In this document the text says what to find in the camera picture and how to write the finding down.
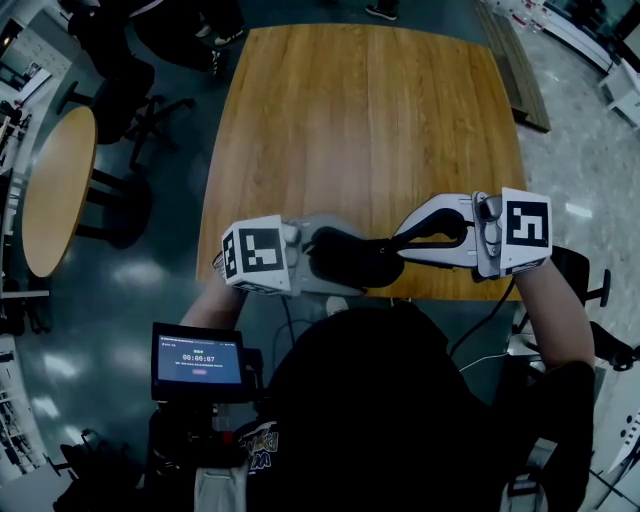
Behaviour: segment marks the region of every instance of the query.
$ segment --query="forearm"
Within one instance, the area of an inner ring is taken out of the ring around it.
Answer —
[[[573,361],[593,366],[595,354],[589,320],[553,262],[517,274],[515,280],[547,368]]]
[[[234,329],[245,298],[246,293],[227,286],[222,276],[215,272],[180,325],[208,329]]]

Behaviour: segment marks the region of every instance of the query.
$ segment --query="floor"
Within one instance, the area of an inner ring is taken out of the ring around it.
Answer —
[[[240,0],[240,4],[250,27],[372,21],[355,0],[329,6],[313,0]],[[398,25],[484,41],[465,0],[403,1]],[[153,142],[145,147],[142,163],[155,203],[144,236],[126,251],[96,240],[74,240],[50,283],[52,333],[27,333],[17,340],[28,392],[54,404],[35,411],[43,440],[54,456],[60,443],[77,440],[80,430],[90,427],[116,443],[129,443],[134,458],[143,460],[147,421],[155,407],[149,395],[151,323],[178,322],[200,290],[194,280],[200,211],[231,74],[221,83],[159,61],[130,36],[138,57],[156,68],[154,91],[168,101],[193,97],[197,106],[178,112],[169,122],[169,132],[180,144],[178,153]],[[634,314],[635,285],[640,285],[640,270],[630,263],[640,249],[640,240],[631,235],[634,214],[640,215],[635,201],[640,141],[626,121],[606,110],[596,88],[603,77],[599,71],[547,36],[525,33],[522,38],[552,123],[546,135],[518,129],[529,188],[551,196],[554,241],[590,258],[592,287],[600,284],[605,268],[613,272],[609,306],[599,309],[591,304],[588,312],[614,335],[635,344],[632,333],[640,327],[640,316]],[[234,62],[241,46],[232,48]],[[80,62],[72,72],[83,78],[79,92],[91,94],[99,80],[86,69]],[[45,119],[48,129],[55,121],[52,115]],[[43,127],[39,144],[48,129]],[[126,141],[101,147],[96,167],[124,175],[129,150]],[[386,302],[367,300],[364,305],[386,307]],[[420,307],[456,339],[493,304],[435,301]],[[314,321],[324,316],[324,304],[317,299],[297,299],[291,309],[294,319]],[[459,353],[460,363],[498,352],[512,314],[505,308],[481,337],[470,340]],[[284,322],[280,302],[258,295],[250,297],[240,320],[247,345],[262,349],[267,379],[288,349],[286,332],[274,338]],[[302,322],[295,324],[297,333],[304,328]],[[490,401],[499,370],[500,360],[489,360],[469,369],[465,377],[476,393]],[[637,411],[633,396],[637,375],[608,372],[605,379],[596,407],[597,469],[608,469],[621,445],[625,418]],[[249,410],[238,410],[234,421],[249,417]],[[594,496],[602,494],[597,485],[591,489]]]

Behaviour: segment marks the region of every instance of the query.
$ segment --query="shirt sleeve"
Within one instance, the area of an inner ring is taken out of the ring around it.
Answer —
[[[564,365],[527,389],[517,407],[513,435],[514,469],[522,469],[531,448],[542,437],[557,443],[541,481],[551,511],[577,510],[589,480],[593,445],[595,373],[583,362]]]

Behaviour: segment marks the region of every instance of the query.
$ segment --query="display screen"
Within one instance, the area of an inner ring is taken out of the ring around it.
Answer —
[[[157,375],[177,382],[241,384],[238,347],[232,341],[160,335]]]

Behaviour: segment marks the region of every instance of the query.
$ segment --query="small monitor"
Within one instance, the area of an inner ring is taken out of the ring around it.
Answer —
[[[239,332],[153,324],[154,400],[243,402],[243,370]]]

